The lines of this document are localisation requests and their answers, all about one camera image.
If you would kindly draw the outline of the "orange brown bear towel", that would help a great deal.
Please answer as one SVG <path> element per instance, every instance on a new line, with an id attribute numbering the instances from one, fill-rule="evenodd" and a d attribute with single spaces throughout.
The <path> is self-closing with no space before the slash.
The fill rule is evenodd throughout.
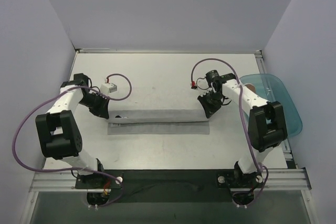
<path id="1" fill-rule="evenodd" d="M 250 90 L 252 91 L 253 93 L 256 93 L 256 88 L 254 85 L 248 83 L 248 84 L 245 84 L 245 86 Z"/>

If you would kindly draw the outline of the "grey towel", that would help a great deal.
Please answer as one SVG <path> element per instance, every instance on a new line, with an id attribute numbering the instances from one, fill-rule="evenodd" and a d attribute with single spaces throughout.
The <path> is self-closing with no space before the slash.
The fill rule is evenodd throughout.
<path id="1" fill-rule="evenodd" d="M 109 135 L 209 135 L 210 126 L 202 110 L 110 111 Z"/>

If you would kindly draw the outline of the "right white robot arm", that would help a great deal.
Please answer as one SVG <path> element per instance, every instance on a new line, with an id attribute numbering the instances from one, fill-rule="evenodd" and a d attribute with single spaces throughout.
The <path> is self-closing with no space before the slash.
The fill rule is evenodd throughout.
<path id="1" fill-rule="evenodd" d="M 236 103 L 249 148 L 249 154 L 235 163 L 225 180 L 236 188 L 262 183 L 263 161 L 288 136 L 282 104 L 260 97 L 233 73 L 221 76 L 212 70 L 205 80 L 208 88 L 197 98 L 205 116 L 212 117 L 227 99 Z"/>

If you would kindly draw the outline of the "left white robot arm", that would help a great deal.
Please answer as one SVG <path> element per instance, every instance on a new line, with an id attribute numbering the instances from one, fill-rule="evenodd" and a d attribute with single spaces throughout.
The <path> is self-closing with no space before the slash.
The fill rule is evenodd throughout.
<path id="1" fill-rule="evenodd" d="M 77 178 L 94 188 L 100 188 L 106 183 L 103 166 L 83 149 L 82 137 L 73 114 L 81 104 L 94 116 L 108 119 L 109 100 L 89 92 L 88 87 L 89 77 L 83 73 L 75 74 L 73 80 L 63 82 L 60 92 L 64 95 L 57 98 L 45 114 L 36 116 L 35 123 L 44 157 L 80 168 Z"/>

